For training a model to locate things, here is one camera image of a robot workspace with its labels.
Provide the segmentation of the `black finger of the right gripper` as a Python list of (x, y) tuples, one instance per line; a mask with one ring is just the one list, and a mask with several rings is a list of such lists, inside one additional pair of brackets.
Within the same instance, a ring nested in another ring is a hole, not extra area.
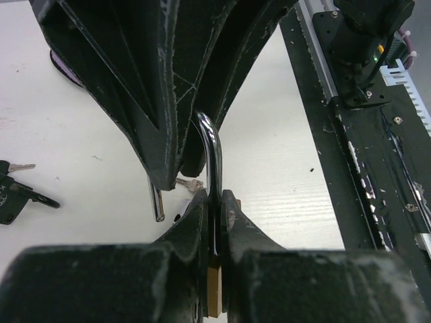
[(192, 84), (174, 73), (178, 1), (35, 1), (51, 50), (125, 134), (156, 188), (172, 190)]
[(205, 158), (192, 113), (220, 128), (246, 76), (295, 1), (182, 1), (181, 172), (196, 177)]

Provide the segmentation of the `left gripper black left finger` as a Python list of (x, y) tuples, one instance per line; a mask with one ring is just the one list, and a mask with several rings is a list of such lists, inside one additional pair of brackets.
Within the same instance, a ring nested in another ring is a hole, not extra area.
[(1, 281), (2, 322), (201, 322), (207, 194), (152, 243), (26, 248)]

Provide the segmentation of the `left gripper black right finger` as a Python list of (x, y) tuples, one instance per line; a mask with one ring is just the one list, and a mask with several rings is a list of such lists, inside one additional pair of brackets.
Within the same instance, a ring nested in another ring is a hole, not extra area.
[(229, 322), (429, 322), (408, 267), (376, 250), (288, 250), (221, 204), (223, 311)]

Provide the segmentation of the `long-shackle brass padlock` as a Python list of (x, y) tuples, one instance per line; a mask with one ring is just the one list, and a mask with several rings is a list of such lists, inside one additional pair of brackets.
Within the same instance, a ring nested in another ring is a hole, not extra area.
[(163, 256), (154, 279), (154, 322), (202, 322), (222, 312), (222, 146), (206, 114), (195, 112), (192, 120), (204, 146), (207, 188), (195, 195), (185, 216), (151, 244)]

